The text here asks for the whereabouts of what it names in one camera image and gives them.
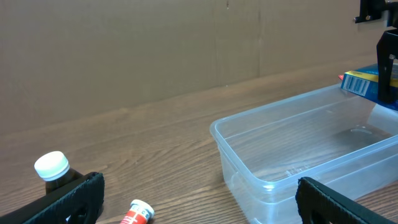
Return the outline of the dark brown medicine bottle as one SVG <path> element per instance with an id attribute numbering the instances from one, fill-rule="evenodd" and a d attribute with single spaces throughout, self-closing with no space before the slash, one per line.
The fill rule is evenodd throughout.
<path id="1" fill-rule="evenodd" d="M 83 174 L 70 167 L 68 159 L 61 151 L 44 154 L 36 160 L 34 169 L 45 182 L 46 194 L 83 177 Z"/>

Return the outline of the orange tablet tube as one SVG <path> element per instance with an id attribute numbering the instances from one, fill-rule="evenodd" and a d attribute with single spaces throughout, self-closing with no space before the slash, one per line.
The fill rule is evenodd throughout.
<path id="1" fill-rule="evenodd" d="M 155 211 L 148 203 L 134 199 L 120 224 L 147 224 L 154 216 Z"/>

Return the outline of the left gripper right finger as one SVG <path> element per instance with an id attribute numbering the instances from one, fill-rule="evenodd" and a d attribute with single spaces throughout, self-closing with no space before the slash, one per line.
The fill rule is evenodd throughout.
<path id="1" fill-rule="evenodd" d="M 295 201 L 303 224 L 395 224 L 311 177 L 298 180 Z"/>

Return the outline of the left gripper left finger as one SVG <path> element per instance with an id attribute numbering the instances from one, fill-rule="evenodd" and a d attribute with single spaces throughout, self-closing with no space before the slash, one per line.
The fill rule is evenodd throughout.
<path id="1" fill-rule="evenodd" d="M 1 223 L 95 223 L 104 202 L 104 177 L 90 172 L 1 217 Z"/>

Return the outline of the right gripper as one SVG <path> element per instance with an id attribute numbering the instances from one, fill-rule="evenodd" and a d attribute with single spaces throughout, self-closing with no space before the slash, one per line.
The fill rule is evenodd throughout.
<path id="1" fill-rule="evenodd" d="M 360 0 L 359 16 L 354 18 L 354 23 L 370 22 L 385 19 L 387 27 L 397 27 L 397 1 L 385 0 Z M 396 97 L 391 90 L 391 73 L 394 58 L 397 57 L 397 29 L 387 30 L 383 33 L 376 45 L 378 65 L 378 100 L 392 103 Z"/>

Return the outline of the blue VapoDrops box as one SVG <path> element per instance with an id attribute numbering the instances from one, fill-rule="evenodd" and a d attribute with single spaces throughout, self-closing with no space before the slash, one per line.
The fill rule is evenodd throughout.
<path id="1" fill-rule="evenodd" d="M 397 64 L 394 63 L 392 67 L 391 90 L 396 97 L 392 103 L 383 103 L 378 100 L 378 75 L 377 64 L 345 72 L 341 89 L 397 111 Z"/>

